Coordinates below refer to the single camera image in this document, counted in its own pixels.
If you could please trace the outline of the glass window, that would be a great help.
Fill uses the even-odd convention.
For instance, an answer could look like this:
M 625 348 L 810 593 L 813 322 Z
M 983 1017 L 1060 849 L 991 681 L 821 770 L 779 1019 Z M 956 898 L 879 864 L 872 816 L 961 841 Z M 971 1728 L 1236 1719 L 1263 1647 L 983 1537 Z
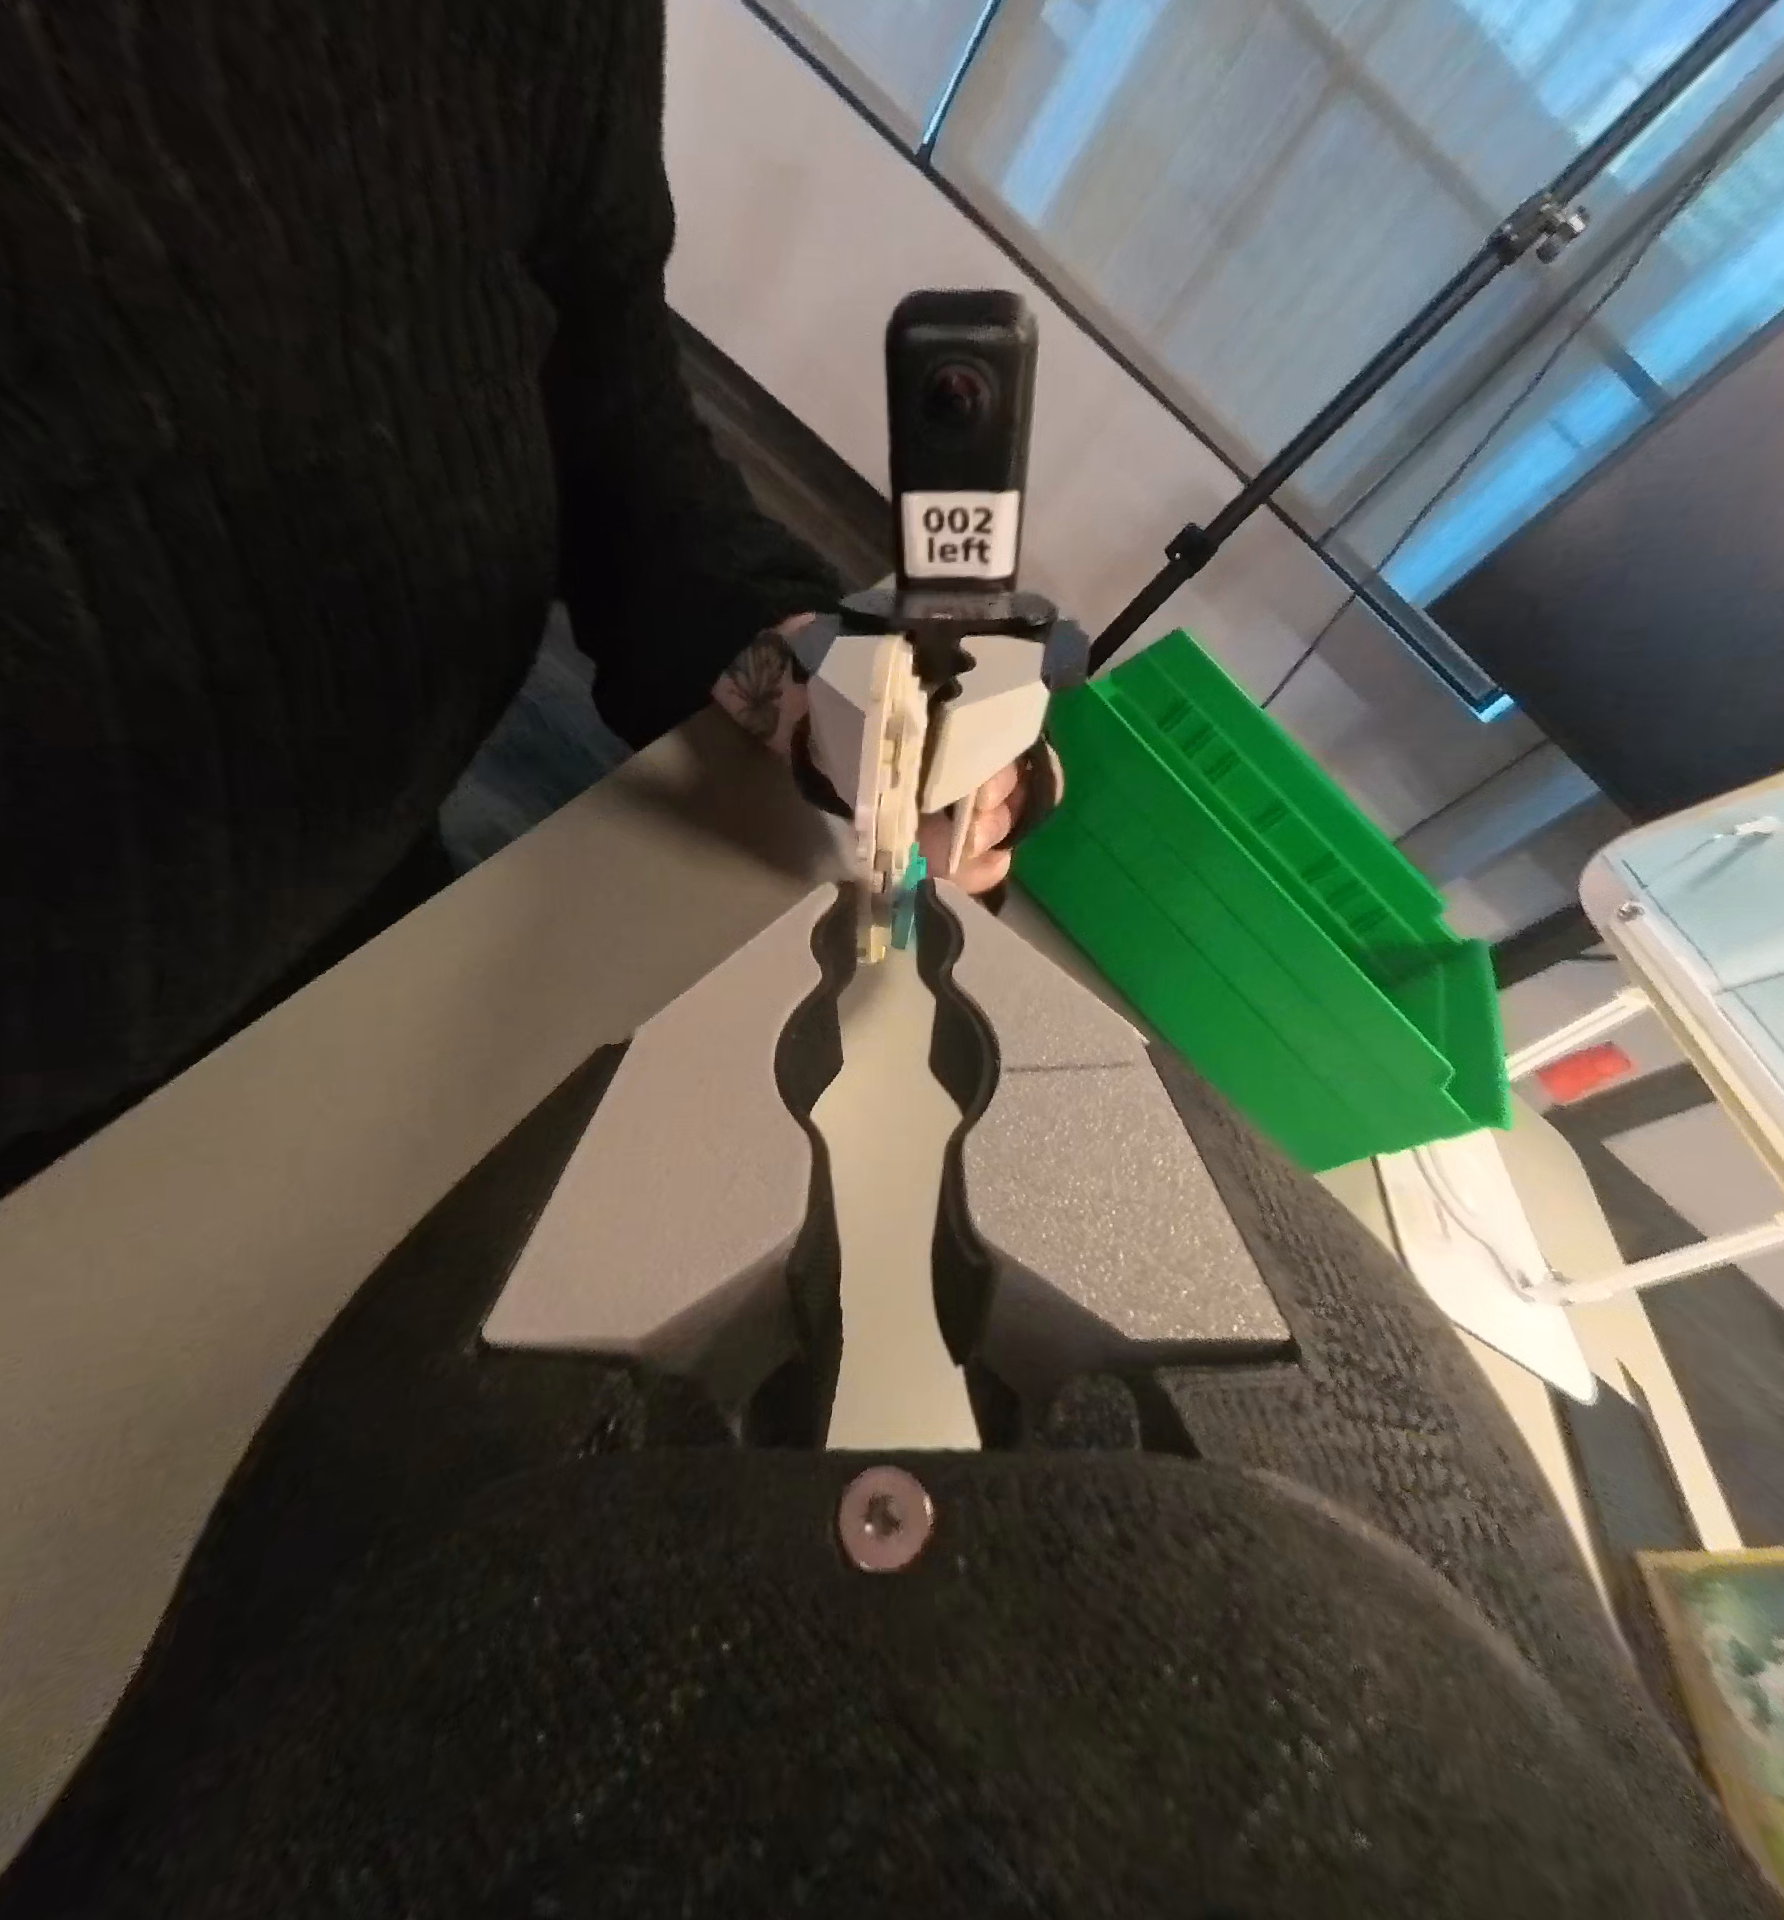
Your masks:
M 1100 534 L 1099 627 L 1727 4 L 745 4 L 1202 445 Z M 1515 701 L 1428 605 L 1784 300 L 1784 4 L 1145 623 L 1265 704 L 1389 639 L 1476 722 Z

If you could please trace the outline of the red floor box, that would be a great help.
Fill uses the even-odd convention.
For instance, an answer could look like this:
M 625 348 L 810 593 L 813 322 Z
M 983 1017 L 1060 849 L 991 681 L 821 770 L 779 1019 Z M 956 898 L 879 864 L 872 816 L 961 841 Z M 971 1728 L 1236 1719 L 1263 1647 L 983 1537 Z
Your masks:
M 1532 1081 L 1549 1104 L 1571 1109 L 1622 1086 L 1637 1073 L 1638 1064 L 1628 1048 L 1601 1040 L 1534 1069 Z

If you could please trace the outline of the person's left forearm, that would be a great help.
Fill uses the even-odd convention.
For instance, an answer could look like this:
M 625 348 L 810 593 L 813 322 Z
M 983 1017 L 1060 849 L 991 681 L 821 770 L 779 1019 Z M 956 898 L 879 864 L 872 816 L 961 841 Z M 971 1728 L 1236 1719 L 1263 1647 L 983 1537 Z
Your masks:
M 541 388 L 568 631 L 601 718 L 645 748 L 760 637 L 835 613 L 840 580 L 715 443 L 660 293 L 560 300 Z

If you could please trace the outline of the light blue instruction booklet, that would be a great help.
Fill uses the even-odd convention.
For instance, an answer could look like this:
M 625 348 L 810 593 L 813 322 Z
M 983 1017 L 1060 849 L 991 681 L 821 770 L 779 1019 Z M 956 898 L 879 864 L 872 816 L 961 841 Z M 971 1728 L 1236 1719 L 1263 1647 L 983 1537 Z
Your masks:
M 1784 772 L 1612 841 L 1579 900 L 1784 1133 Z

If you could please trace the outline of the person's left hand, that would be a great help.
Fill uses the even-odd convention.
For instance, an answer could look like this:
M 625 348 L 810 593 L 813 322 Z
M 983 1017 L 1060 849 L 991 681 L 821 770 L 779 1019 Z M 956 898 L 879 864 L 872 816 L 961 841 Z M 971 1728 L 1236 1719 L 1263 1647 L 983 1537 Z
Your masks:
M 713 684 L 713 704 L 783 762 L 792 762 L 798 745 L 813 747 L 810 675 L 798 663 L 794 643 L 822 618 L 800 613 L 763 631 Z M 918 820 L 916 849 L 927 875 L 952 881 L 1001 910 L 1018 849 L 1060 809 L 1067 787 L 1060 756 L 1040 738 L 977 791 L 963 829 L 949 813 Z

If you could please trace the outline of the green plastic bin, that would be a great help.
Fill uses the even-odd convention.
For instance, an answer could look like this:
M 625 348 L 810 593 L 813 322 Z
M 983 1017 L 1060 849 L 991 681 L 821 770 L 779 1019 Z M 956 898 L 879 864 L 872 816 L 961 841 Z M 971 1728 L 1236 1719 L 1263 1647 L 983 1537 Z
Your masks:
M 1059 693 L 1024 897 L 1312 1175 L 1511 1126 L 1490 948 L 1186 632 Z

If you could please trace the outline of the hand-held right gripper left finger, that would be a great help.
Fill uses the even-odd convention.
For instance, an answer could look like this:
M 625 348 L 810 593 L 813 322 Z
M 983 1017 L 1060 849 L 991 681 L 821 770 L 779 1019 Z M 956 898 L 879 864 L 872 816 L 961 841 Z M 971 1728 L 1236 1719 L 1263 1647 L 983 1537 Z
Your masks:
M 827 1444 L 843 1354 L 830 1148 L 852 888 L 819 884 L 645 1020 L 481 1336 L 687 1381 L 749 1444 Z

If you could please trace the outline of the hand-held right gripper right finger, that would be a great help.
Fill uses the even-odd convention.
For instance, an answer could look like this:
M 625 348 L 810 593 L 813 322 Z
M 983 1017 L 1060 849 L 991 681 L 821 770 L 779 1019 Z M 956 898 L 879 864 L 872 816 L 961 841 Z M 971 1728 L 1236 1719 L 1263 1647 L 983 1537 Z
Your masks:
M 968 897 L 916 908 L 952 1098 L 933 1302 L 983 1444 L 1024 1444 L 1088 1381 L 1161 1425 L 1161 1377 L 1298 1357 L 1137 1024 Z

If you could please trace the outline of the yellow lego box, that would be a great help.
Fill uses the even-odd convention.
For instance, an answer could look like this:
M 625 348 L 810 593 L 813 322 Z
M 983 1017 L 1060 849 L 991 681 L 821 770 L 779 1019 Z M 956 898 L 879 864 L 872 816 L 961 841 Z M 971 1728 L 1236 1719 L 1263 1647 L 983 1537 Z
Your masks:
M 1638 1573 L 1700 1767 L 1784 1900 L 1784 1549 L 1647 1550 Z

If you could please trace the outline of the round white lego plate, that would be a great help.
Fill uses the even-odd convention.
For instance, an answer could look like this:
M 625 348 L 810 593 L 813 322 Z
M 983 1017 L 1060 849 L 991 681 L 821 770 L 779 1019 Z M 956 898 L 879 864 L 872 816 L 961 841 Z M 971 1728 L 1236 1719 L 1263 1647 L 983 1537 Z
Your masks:
M 856 779 L 856 957 L 880 964 L 910 941 L 927 876 L 920 853 L 930 704 L 915 649 L 880 637 L 869 661 Z

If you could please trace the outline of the large black screen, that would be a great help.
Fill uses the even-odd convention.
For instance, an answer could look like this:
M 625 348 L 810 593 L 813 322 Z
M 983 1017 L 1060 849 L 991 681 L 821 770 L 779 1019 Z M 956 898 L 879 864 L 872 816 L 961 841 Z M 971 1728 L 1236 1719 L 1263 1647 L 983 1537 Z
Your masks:
M 1784 772 L 1784 321 L 1430 605 L 1631 820 Z

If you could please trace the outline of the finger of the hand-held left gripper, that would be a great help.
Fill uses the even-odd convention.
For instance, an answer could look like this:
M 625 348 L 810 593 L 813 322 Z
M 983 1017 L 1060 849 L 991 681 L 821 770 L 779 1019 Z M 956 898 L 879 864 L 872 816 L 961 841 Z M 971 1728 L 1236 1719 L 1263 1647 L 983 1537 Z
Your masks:
M 808 756 L 856 823 L 879 820 L 885 755 L 910 668 L 905 637 L 840 635 L 808 670 Z
M 1050 704 L 1043 657 L 963 657 L 930 706 L 923 815 L 975 797 L 1040 741 Z

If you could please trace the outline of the black light stand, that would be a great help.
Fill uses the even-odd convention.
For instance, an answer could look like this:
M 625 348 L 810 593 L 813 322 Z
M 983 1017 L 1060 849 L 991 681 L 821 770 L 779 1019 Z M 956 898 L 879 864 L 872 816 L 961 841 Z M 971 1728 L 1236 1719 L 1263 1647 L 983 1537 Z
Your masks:
M 1772 2 L 1730 2 L 1544 187 L 1516 204 L 1481 248 L 1379 348 L 1319 413 L 1283 445 L 1206 522 L 1183 527 L 1165 564 L 1092 639 L 1088 679 L 1104 675 L 1145 624 L 1194 583 L 1226 545 L 1326 447 L 1330 447 L 1428 347 L 1500 278 L 1534 258 L 1553 264 L 1588 229 L 1586 190 L 1690 93 L 1761 20 Z

